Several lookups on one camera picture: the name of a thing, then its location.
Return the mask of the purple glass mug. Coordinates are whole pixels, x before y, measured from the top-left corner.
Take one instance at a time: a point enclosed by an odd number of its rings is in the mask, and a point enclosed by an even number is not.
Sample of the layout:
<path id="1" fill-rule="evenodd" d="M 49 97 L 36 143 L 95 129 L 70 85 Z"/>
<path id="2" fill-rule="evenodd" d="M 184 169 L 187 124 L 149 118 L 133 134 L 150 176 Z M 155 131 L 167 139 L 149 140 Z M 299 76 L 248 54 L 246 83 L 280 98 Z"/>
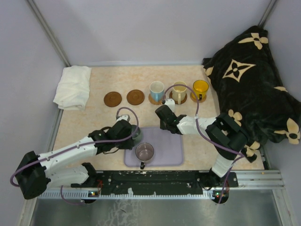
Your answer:
<path id="1" fill-rule="evenodd" d="M 141 162 L 140 169 L 143 170 L 147 163 L 151 162 L 154 156 L 154 148 L 149 143 L 141 143 L 135 150 L 137 159 Z"/>

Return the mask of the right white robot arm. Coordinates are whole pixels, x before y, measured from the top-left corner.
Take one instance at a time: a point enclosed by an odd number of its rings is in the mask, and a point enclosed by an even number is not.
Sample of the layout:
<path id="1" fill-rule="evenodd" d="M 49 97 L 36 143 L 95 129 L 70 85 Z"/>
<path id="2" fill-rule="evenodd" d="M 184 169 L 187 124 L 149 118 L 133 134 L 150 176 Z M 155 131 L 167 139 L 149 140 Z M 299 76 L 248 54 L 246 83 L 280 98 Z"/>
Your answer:
<path id="1" fill-rule="evenodd" d="M 200 135 L 213 144 L 218 152 L 215 163 L 208 173 L 201 177 L 203 187 L 218 187 L 227 182 L 227 176 L 236 161 L 244 158 L 242 150 L 249 136 L 230 116 L 225 113 L 215 118 L 190 117 L 185 114 L 176 116 L 167 105 L 156 111 L 160 128 L 172 134 Z"/>

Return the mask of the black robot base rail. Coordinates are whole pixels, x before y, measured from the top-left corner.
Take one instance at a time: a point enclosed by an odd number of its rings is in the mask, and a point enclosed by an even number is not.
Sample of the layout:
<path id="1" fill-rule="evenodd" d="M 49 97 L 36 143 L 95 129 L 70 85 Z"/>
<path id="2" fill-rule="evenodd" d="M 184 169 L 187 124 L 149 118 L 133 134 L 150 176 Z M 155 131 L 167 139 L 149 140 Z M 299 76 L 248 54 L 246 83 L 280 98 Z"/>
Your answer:
<path id="1" fill-rule="evenodd" d="M 96 200 L 121 199 L 204 199 L 218 201 L 229 196 L 230 188 L 238 187 L 236 173 L 227 178 L 211 176 L 197 170 L 184 171 L 100 171 L 90 187 L 48 189 L 40 199 Z"/>

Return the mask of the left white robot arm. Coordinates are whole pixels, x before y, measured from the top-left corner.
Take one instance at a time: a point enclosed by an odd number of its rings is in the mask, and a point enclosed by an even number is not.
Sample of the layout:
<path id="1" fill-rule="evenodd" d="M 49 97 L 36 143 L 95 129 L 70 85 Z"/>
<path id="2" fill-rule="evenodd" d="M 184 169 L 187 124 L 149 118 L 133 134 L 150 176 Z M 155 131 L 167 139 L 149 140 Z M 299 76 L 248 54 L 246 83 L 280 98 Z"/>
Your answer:
<path id="1" fill-rule="evenodd" d="M 97 183 L 98 175 L 91 163 L 84 162 L 74 168 L 69 165 L 113 148 L 130 149 L 133 146 L 132 125 L 119 120 L 112 127 L 95 130 L 65 148 L 41 154 L 28 152 L 14 177 L 26 200 L 38 197 L 52 187 L 92 187 Z"/>

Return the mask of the cream ceramic mug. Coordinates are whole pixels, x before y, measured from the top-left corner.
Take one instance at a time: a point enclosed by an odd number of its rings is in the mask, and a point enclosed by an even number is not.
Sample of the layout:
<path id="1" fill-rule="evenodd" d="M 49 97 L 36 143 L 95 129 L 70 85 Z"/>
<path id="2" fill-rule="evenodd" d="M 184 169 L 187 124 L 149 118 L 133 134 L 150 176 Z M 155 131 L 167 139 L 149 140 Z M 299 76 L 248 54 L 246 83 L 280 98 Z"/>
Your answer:
<path id="1" fill-rule="evenodd" d="M 174 83 L 174 87 L 172 90 L 172 98 L 173 100 L 177 101 L 178 104 L 184 99 L 187 88 L 186 83 L 183 81 L 177 81 Z"/>

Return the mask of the yellow glass mug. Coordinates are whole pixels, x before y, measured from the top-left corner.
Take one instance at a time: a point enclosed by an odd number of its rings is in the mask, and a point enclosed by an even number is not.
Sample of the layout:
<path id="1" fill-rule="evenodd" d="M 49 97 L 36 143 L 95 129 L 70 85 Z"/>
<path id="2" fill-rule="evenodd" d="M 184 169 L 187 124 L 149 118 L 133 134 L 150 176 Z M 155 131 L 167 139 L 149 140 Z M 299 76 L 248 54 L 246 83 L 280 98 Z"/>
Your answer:
<path id="1" fill-rule="evenodd" d="M 209 85 L 206 81 L 197 80 L 193 83 L 192 88 L 195 93 L 195 98 L 199 100 L 202 99 L 204 95 L 206 95 L 207 91 L 209 90 Z"/>

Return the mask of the white and blue mug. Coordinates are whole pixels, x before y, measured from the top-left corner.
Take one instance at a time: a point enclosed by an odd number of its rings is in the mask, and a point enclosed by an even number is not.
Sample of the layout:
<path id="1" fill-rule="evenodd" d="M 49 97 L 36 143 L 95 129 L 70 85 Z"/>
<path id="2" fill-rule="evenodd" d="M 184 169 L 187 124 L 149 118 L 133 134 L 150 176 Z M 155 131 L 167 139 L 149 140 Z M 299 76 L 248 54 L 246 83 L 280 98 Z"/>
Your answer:
<path id="1" fill-rule="evenodd" d="M 164 95 L 165 86 L 160 81 L 154 81 L 150 84 L 150 95 L 155 102 L 159 102 Z"/>

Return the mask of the grey-green ceramic mug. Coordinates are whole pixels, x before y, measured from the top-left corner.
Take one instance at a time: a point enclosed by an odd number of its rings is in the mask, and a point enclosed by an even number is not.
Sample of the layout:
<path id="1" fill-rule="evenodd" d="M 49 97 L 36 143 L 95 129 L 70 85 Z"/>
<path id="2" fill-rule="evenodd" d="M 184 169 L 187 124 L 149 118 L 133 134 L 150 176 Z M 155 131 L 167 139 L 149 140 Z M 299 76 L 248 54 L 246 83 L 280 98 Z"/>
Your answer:
<path id="1" fill-rule="evenodd" d="M 138 143 L 141 142 L 142 138 L 143 138 L 143 134 L 141 132 L 141 129 L 136 125 L 132 125 L 132 140 L 134 142 L 135 145 L 137 145 Z"/>

